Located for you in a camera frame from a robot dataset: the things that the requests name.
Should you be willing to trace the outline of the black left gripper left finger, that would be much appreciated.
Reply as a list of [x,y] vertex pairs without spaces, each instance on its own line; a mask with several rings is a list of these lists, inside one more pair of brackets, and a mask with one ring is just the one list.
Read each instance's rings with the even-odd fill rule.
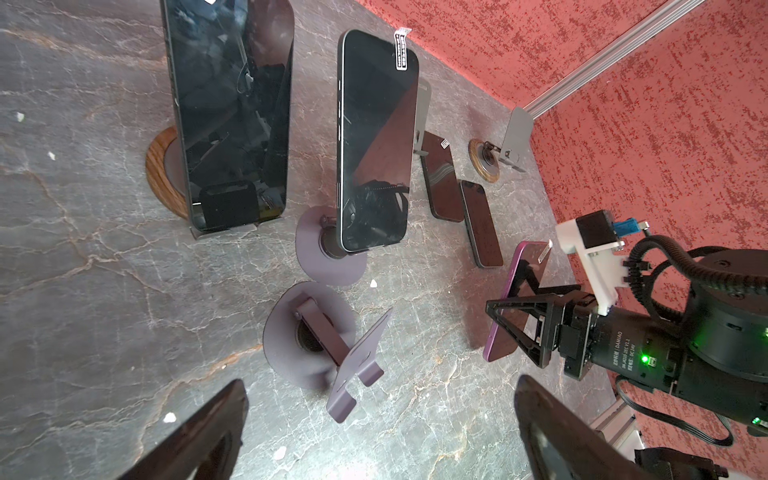
[[243,381],[231,381],[121,477],[230,478],[242,446],[248,408]]

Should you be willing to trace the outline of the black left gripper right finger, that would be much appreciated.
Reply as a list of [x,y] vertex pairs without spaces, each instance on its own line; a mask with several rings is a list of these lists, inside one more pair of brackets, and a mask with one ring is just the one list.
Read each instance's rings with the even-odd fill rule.
[[649,479],[529,375],[514,407],[534,479]]

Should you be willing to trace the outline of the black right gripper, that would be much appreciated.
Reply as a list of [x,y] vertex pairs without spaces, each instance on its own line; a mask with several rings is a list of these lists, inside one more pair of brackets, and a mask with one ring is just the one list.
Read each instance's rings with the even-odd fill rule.
[[600,366],[642,389],[671,390],[687,357],[661,323],[624,309],[600,316],[582,290],[489,300],[485,313],[492,321],[484,347],[488,362],[517,352],[545,368],[557,354],[572,379]]

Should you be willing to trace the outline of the green-edged black phone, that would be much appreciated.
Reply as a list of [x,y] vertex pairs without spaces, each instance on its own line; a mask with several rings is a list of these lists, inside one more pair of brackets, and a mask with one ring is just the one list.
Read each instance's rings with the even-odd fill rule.
[[502,267],[504,259],[484,187],[461,180],[459,188],[476,265],[479,268]]

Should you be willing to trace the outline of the dark phone with sticker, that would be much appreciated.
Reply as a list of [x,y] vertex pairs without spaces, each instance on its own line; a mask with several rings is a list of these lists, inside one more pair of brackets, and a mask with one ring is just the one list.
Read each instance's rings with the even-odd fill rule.
[[425,131],[420,158],[432,215],[445,221],[462,222],[461,194],[449,142]]

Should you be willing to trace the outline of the grey stand wooden base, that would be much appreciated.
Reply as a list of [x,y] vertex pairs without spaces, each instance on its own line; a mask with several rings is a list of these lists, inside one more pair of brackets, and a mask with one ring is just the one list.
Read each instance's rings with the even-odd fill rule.
[[481,178],[495,183],[500,178],[500,166],[525,173],[523,163],[533,158],[530,137],[533,132],[534,118],[523,108],[512,110],[505,136],[501,145],[490,141],[471,139],[468,144],[469,159]]

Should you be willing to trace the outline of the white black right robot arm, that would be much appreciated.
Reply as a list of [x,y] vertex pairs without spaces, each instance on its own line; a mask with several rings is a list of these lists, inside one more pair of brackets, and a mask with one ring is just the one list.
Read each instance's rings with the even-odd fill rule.
[[486,313],[533,363],[554,352],[581,379],[592,366],[767,433],[767,299],[692,284],[679,322],[614,307],[577,286],[490,300]]

